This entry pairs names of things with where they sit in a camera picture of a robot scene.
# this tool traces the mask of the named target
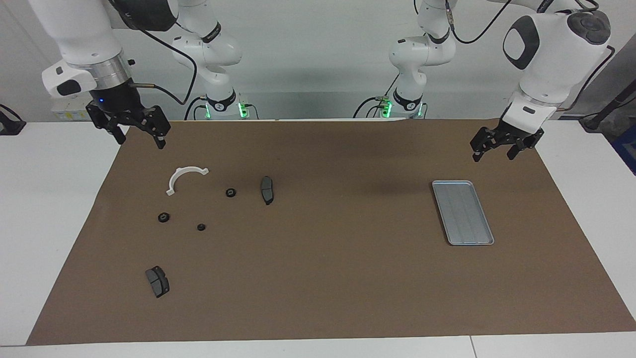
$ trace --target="black ring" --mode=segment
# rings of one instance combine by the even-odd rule
[[[167,222],[168,220],[170,220],[170,214],[161,213],[157,216],[157,220],[159,220],[159,222]]]
[[[398,94],[398,89],[393,91],[393,99],[396,100],[396,104],[399,104],[400,106],[402,106],[404,108],[404,110],[406,110],[406,111],[414,110],[420,104],[420,102],[422,102],[422,97],[421,96],[418,99],[414,100],[414,101],[410,101],[410,100],[408,100],[406,98],[403,98],[402,96],[400,96]]]
[[[202,37],[201,40],[204,43],[210,43],[210,42],[212,42],[212,40],[214,40],[216,38],[216,36],[219,36],[220,33],[221,33],[221,23],[217,21],[216,22],[216,27],[214,27],[214,29],[212,31],[210,31],[209,34],[207,34],[204,37]]]
[[[229,106],[236,101],[237,93],[234,89],[232,89],[232,94],[222,101],[215,101],[208,97],[207,102],[212,106],[212,108],[217,112],[225,112]]]
[[[448,31],[446,32],[446,34],[442,38],[434,38],[433,36],[431,36],[431,34],[429,34],[429,38],[431,39],[431,42],[440,45],[440,44],[444,43],[444,41],[446,41],[446,39],[448,39],[449,35],[450,35],[450,29],[448,29]]]

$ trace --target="white semicircular part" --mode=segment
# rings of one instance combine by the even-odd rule
[[[168,196],[171,196],[174,194],[174,183],[177,181],[177,179],[184,175],[185,173],[192,173],[192,172],[196,172],[199,173],[201,175],[206,175],[207,173],[209,173],[209,170],[207,168],[201,169],[198,166],[186,166],[185,168],[177,168],[177,170],[174,171],[174,174],[170,177],[170,181],[168,182],[168,190],[166,190],[166,194],[168,194]]]
[[[525,44],[523,38],[516,29],[510,29],[504,38],[504,52],[513,60],[518,60],[523,55]]]

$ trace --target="black cable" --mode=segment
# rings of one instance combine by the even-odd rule
[[[190,60],[190,62],[192,62],[192,66],[193,66],[193,69],[194,69],[193,72],[192,72],[192,81],[190,81],[190,87],[188,88],[188,93],[186,94],[186,97],[183,100],[178,99],[175,95],[171,94],[168,90],[163,89],[162,87],[159,87],[157,85],[155,85],[153,87],[155,89],[158,89],[158,90],[168,94],[172,99],[177,101],[177,103],[179,103],[180,105],[186,104],[188,102],[188,99],[190,98],[190,94],[192,93],[192,88],[195,85],[195,80],[197,79],[197,63],[194,61],[194,59],[192,57],[190,57],[188,54],[186,54],[185,52],[174,48],[172,45],[169,45],[166,42],[163,42],[163,40],[161,40],[160,38],[156,37],[155,35],[151,34],[148,31],[142,29],[141,26],[138,26],[137,24],[135,24],[135,22],[130,17],[128,17],[126,15],[126,13],[119,7],[119,5],[117,5],[115,3],[114,0],[108,0],[108,2],[111,3],[113,8],[115,8],[115,10],[120,14],[120,16],[122,17],[123,21],[126,22],[126,25],[128,27],[132,26],[132,27],[136,28],[137,30],[141,31],[143,34],[145,34],[149,38],[151,38],[151,39],[155,40],[156,42],[160,43],[161,45],[171,49],[172,51],[175,51],[179,55],[182,55],[183,57],[185,57],[188,60]]]
[[[199,108],[205,108],[205,110],[207,111],[207,107],[204,104],[200,104],[198,106],[195,107],[194,112],[192,113],[192,117],[197,120],[197,109]]]
[[[190,30],[190,29],[187,29],[187,28],[183,27],[183,25],[181,25],[178,21],[175,21],[174,23],[175,23],[177,26],[179,26],[179,27],[180,27],[183,31],[189,32],[189,33],[191,33],[191,34],[195,34],[194,32],[192,32],[192,30]]]
[[[583,10],[585,10],[585,11],[597,11],[598,10],[598,3],[596,1],[594,1],[594,0],[585,0],[585,1],[587,1],[588,3],[594,5],[594,7],[593,8],[589,8],[587,6],[583,6],[583,4],[581,4],[578,0],[576,0],[576,3],[578,5],[580,5],[583,8]]]
[[[365,118],[369,118],[369,115],[371,114],[371,111],[373,111],[373,110],[375,110],[375,113],[378,113],[378,110],[379,110],[380,108],[382,108],[382,106],[374,106],[374,107],[369,108],[369,111],[368,111],[368,112],[366,112],[366,116],[364,116],[364,117],[365,117]]]
[[[399,77],[399,72],[397,73],[396,77],[393,79],[393,82],[391,82],[391,84],[389,85],[389,88],[387,89],[387,92],[384,92],[384,97],[389,95],[389,92],[391,91],[391,88],[393,88],[393,85],[398,80],[398,77]],[[375,118],[375,116],[377,116],[377,115],[378,115],[378,108],[376,108],[375,112],[373,112],[373,118]]]
[[[356,109],[356,111],[354,112],[354,116],[353,116],[352,118],[355,118],[355,117],[357,116],[358,112],[360,112],[360,110],[362,109],[362,107],[363,107],[365,104],[367,104],[367,103],[369,103],[369,102],[371,102],[371,101],[377,101],[377,99],[375,99],[375,97],[369,97],[369,98],[365,99],[365,100],[364,100],[364,101],[363,101],[363,102],[362,102],[362,103],[358,106],[358,108],[357,108],[357,109]]]
[[[192,102],[190,102],[190,104],[188,105],[188,109],[186,110],[186,115],[183,116],[183,120],[188,120],[188,115],[190,114],[190,110],[192,109],[192,106],[194,106],[195,102],[197,101],[205,101],[205,97],[204,96],[197,97],[197,98],[194,98]]]
[[[501,13],[504,12],[504,10],[508,7],[508,5],[510,5],[511,2],[512,2],[512,0],[506,1],[504,6],[499,10],[499,12],[495,15],[495,17],[492,18],[492,20],[490,21],[488,26],[486,26],[486,28],[481,32],[481,34],[479,34],[479,36],[475,37],[474,39],[472,39],[470,41],[464,41],[463,39],[460,39],[459,36],[457,36],[457,33],[455,32],[455,24],[452,21],[449,20],[448,24],[450,25],[450,30],[453,32],[453,36],[455,36],[457,41],[459,41],[459,42],[461,42],[461,43],[463,43],[465,45],[470,45],[471,43],[477,42],[490,29],[492,24],[495,23],[495,21],[499,18],[499,15],[501,15]],[[446,8],[448,9],[448,11],[450,11],[451,18],[452,18],[452,10],[450,9],[450,5],[448,4],[448,0],[446,0]]]
[[[635,96],[634,98],[630,99],[629,101],[627,101],[627,102],[625,102],[625,103],[621,104],[620,106],[616,107],[614,110],[617,110],[618,108],[625,107],[626,105],[628,105],[628,104],[630,104],[630,103],[634,102],[634,100],[635,100],[635,99],[636,99],[636,96]],[[593,116],[593,115],[598,115],[599,113],[600,113],[600,112],[590,113],[590,114],[588,114],[588,115],[584,115],[583,117],[579,117],[579,119],[583,119],[583,118],[591,117],[591,116]]]
[[[424,115],[422,116],[422,119],[426,119],[426,113],[428,113],[428,111],[429,111],[429,104],[428,103],[422,103],[422,106],[426,106],[426,109],[424,110]]]
[[[630,99],[629,101],[627,101],[627,102],[625,102],[625,103],[621,104],[620,106],[616,107],[616,109],[621,108],[621,107],[625,107],[626,105],[628,105],[628,104],[630,104],[630,103],[634,102],[634,99],[636,99],[636,97],[634,97],[634,98]]]
[[[247,104],[245,105],[245,107],[254,107],[254,111],[256,112],[256,119],[258,119],[258,120],[260,120],[260,119],[261,119],[261,117],[259,117],[259,116],[258,116],[258,108],[257,108],[255,105],[253,105],[253,104],[251,104],[251,103],[247,103]]]
[[[558,110],[556,110],[557,112],[566,112],[569,111],[571,109],[574,108],[574,106],[576,105],[576,103],[579,101],[579,98],[581,98],[581,94],[583,94],[583,91],[588,87],[588,85],[590,84],[590,82],[592,81],[592,79],[594,78],[594,76],[597,74],[597,72],[603,68],[603,66],[605,66],[605,64],[612,58],[614,57],[614,54],[616,53],[616,49],[612,46],[607,46],[607,49],[609,49],[609,55],[603,60],[603,62],[601,62],[595,69],[594,71],[592,71],[592,73],[590,74],[590,76],[588,77],[588,79],[585,81],[585,83],[583,84],[583,86],[581,87],[581,90],[579,91],[579,94],[576,95],[576,98],[574,99],[574,101],[572,102],[572,104],[570,104],[570,106],[568,108],[559,108]]]
[[[5,106],[4,104],[0,104],[0,107],[4,108],[7,112],[9,112],[10,114],[12,114],[15,118],[19,119],[21,122],[23,122],[22,118],[20,118],[20,116],[15,113],[11,108]]]

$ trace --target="white plastic bracket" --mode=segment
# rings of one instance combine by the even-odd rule
[[[174,171],[174,174],[170,177],[170,181],[168,182],[168,190],[165,193],[168,194],[168,196],[173,195],[174,182],[176,182],[177,179],[185,173],[191,173],[193,171],[201,175],[206,175],[207,173],[209,173],[209,170],[207,168],[201,169],[197,166],[186,166],[185,168],[177,168],[177,170]]]

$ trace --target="white table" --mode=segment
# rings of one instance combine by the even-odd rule
[[[576,122],[544,129],[537,149],[636,315],[636,177],[601,135]],[[636,357],[636,333],[20,347],[117,150],[91,123],[35,123],[0,137],[0,357]]]

